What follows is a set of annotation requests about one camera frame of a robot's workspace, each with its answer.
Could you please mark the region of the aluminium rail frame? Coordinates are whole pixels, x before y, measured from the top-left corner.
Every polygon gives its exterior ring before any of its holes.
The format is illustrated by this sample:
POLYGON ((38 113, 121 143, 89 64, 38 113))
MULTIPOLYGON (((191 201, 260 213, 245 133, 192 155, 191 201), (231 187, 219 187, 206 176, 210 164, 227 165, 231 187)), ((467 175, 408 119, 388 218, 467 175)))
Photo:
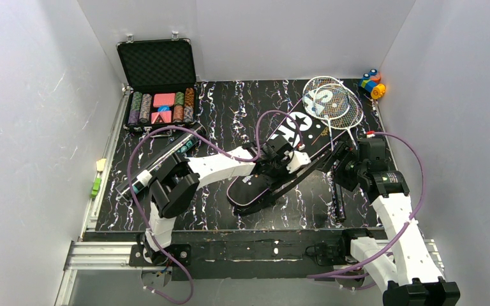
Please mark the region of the aluminium rail frame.
MULTIPOLYGON (((303 147, 303 143, 292 145, 295 148, 303 147)), ((133 178, 129 179, 128 185, 131 192, 133 178)), ((140 193, 132 193, 132 199, 135 199, 139 194, 148 193, 149 186, 143 189, 140 193)), ((129 242, 75 242, 70 248, 67 257, 65 268, 70 272, 78 270, 140 270, 144 269, 160 274, 170 274, 171 278, 176 281, 193 281, 191 274, 187 268, 178 262, 173 256, 161 250, 160 255, 156 257, 155 262, 150 263, 142 255, 143 247, 140 245, 140 239, 145 231, 137 233, 133 241, 129 242)), ((375 240, 385 246, 388 243, 388 238, 385 240, 375 240)), ((429 240, 425 240, 427 249, 432 255, 434 262, 439 267, 444 276, 444 267, 439 257, 433 255, 433 247, 429 240)), ((357 266, 357 261, 349 256, 350 261, 345 266, 335 266, 333 271, 307 275, 309 279, 358 279, 369 277, 369 274, 363 268, 357 266)))

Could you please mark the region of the green clip on rail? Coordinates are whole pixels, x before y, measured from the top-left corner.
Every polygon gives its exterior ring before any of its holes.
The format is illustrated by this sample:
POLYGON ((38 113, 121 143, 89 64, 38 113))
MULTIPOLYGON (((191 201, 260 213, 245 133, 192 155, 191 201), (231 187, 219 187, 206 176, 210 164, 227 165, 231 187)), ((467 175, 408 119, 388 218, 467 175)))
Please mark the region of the green clip on rail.
POLYGON ((100 191, 100 188, 101 188, 101 178, 97 177, 94 179, 92 189, 91 189, 91 193, 90 193, 90 197, 92 199, 95 199, 97 197, 97 195, 100 191))

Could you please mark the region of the colourful toy blocks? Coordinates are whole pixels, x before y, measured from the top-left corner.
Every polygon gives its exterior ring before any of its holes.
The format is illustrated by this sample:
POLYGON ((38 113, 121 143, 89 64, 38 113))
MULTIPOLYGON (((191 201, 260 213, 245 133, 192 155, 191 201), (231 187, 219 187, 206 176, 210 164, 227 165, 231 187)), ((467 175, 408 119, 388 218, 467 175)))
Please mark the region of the colourful toy blocks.
POLYGON ((386 93, 386 86, 382 84, 382 76, 377 69, 371 69, 363 74, 359 87, 369 93, 372 99, 380 99, 386 93))

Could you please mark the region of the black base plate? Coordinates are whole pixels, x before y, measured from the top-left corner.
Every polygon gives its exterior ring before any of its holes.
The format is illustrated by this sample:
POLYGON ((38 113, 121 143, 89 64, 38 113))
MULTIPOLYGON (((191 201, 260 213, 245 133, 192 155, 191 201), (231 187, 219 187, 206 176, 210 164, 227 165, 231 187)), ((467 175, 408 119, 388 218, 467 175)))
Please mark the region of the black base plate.
POLYGON ((346 238, 382 229, 175 231, 166 252, 200 279, 296 279, 349 263, 346 238))

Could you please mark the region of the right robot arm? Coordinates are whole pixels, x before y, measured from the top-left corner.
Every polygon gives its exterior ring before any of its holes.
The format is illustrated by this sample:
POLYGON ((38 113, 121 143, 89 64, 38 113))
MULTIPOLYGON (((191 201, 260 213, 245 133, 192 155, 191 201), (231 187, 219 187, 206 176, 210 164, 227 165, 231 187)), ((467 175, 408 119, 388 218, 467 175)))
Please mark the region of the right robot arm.
POLYGON ((334 182, 349 191, 360 187, 381 219, 388 243, 367 231, 343 233, 343 250, 365 269, 382 292, 384 305, 455 305, 461 293, 445 280, 427 249, 402 173, 390 170, 379 133, 358 141, 357 149, 339 142, 332 153, 334 182))

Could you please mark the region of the black shuttlecock tube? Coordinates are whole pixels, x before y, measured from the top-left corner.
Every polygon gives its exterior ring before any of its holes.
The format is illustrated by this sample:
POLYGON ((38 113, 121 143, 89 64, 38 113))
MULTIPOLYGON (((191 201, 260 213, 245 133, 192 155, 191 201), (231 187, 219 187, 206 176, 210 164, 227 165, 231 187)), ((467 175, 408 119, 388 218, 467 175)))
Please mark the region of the black shuttlecock tube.
POLYGON ((160 168, 164 160, 170 157, 172 154, 178 153, 186 155, 193 147, 198 145, 200 140, 189 133, 184 133, 177 137, 173 142, 168 144, 165 149, 154 155, 144 164, 139 167, 131 167, 132 174, 132 187, 133 192, 131 192, 128 185, 128 179, 124 179, 124 182, 116 187, 116 200, 117 201, 130 201, 132 200, 132 193, 138 194, 143 189, 149 186, 154 178, 155 172, 160 168))

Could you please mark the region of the black poker chip case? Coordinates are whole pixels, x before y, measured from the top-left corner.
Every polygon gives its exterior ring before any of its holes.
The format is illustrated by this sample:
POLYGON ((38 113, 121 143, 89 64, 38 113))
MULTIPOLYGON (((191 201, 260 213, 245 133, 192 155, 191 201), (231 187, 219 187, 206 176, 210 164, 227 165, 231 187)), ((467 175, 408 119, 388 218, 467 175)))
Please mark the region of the black poker chip case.
POLYGON ((193 46, 188 38, 167 40, 127 40, 116 45, 126 85, 130 96, 122 128, 130 133, 144 133, 158 127, 171 125, 172 122, 153 122, 149 116, 147 122, 131 120, 133 95, 169 94, 195 90, 197 80, 193 57, 193 46))

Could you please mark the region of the white badminton racket upper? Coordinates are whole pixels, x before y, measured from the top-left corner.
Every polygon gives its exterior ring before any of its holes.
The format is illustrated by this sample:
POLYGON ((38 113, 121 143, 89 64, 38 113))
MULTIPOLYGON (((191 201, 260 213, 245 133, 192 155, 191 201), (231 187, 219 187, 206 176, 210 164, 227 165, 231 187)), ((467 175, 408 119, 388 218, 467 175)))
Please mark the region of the white badminton racket upper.
POLYGON ((316 76, 303 90, 306 113, 332 129, 350 129, 364 118, 358 97, 342 81, 331 76, 316 76))

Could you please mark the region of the black racket bag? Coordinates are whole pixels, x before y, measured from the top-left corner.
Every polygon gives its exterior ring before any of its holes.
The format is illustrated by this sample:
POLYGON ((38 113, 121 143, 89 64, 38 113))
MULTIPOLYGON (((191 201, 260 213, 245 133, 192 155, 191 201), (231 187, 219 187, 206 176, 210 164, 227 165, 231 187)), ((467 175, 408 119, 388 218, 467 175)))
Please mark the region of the black racket bag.
POLYGON ((253 174, 235 178, 226 190, 228 202, 233 206, 233 214, 245 216, 273 206, 275 201, 303 181, 313 171, 328 172, 334 159, 330 156, 336 146, 336 138, 342 132, 333 131, 329 136, 328 127, 323 121, 310 116, 306 107, 308 99, 301 99, 289 110, 299 126, 283 117, 277 128, 271 133, 269 142, 279 144, 282 139, 295 145, 303 143, 311 162, 293 174, 253 174))

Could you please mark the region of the white badminton racket lower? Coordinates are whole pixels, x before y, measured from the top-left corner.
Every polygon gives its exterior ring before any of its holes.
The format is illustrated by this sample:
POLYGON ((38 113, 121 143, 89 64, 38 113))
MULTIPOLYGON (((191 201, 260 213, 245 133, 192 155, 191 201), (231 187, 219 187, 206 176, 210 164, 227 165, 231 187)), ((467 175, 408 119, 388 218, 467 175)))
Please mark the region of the white badminton racket lower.
POLYGON ((336 161, 334 154, 337 143, 347 145, 350 150, 356 146, 351 128, 360 124, 363 119, 363 110, 356 95, 335 80, 324 80, 317 83, 307 91, 307 95, 310 99, 307 107, 310 115, 327 126, 330 150, 325 151, 325 154, 321 156, 316 169, 328 172, 336 161), (335 141, 332 133, 334 130, 346 131, 349 139, 335 141))

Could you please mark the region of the white badminton racket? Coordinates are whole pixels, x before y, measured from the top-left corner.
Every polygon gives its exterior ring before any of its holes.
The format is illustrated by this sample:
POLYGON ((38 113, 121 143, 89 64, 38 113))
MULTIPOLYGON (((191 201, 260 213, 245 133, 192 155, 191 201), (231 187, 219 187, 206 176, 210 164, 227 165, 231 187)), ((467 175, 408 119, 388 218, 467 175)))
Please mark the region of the white badminton racket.
POLYGON ((306 113, 332 129, 350 129, 364 118, 358 97, 342 81, 331 76, 316 76, 303 90, 306 113))
POLYGON ((310 115, 327 126, 330 150, 325 151, 325 154, 321 156, 316 169, 328 172, 336 161, 334 154, 337 143, 347 145, 350 150, 356 146, 351 128, 360 124, 363 119, 363 110, 356 95, 335 80, 324 80, 317 83, 307 91, 307 95, 310 99, 307 107, 310 115), (346 131, 349 139, 335 141, 332 133, 334 130, 346 131))

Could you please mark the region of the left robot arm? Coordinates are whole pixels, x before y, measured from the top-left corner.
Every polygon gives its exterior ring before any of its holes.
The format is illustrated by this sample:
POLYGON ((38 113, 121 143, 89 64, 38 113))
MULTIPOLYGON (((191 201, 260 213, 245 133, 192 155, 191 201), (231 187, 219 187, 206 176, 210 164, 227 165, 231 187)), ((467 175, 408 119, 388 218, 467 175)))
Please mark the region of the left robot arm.
POLYGON ((152 174, 148 185, 151 211, 140 239, 143 257, 153 263, 161 250, 171 245, 175 220, 187 211, 197 190, 237 177, 291 178, 310 161, 303 147, 295 148, 282 137, 206 157, 172 154, 152 174))

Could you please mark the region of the beige clip on rail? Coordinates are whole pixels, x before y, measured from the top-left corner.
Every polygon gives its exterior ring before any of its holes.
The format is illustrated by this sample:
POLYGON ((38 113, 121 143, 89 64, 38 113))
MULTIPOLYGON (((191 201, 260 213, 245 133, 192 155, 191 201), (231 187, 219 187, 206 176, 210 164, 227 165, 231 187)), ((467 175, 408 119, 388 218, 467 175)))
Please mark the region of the beige clip on rail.
POLYGON ((107 160, 105 158, 99 159, 96 161, 96 171, 102 172, 105 169, 107 160))

